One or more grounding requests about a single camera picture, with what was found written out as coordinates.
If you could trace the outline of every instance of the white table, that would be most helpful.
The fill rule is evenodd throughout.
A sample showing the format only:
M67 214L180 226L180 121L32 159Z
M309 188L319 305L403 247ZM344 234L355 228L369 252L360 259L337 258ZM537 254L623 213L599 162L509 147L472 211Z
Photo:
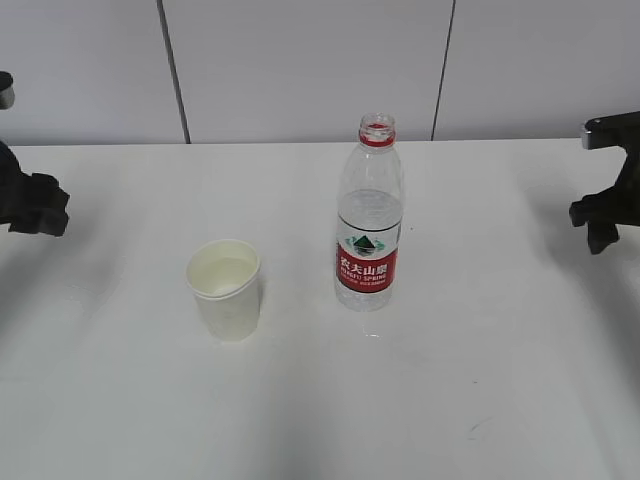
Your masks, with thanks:
M0 478L637 479L640 229L593 257L567 213L622 151L401 143L396 290L357 314L332 278L351 148L15 148L71 222L0 234ZM264 258L240 344L184 283L224 237Z

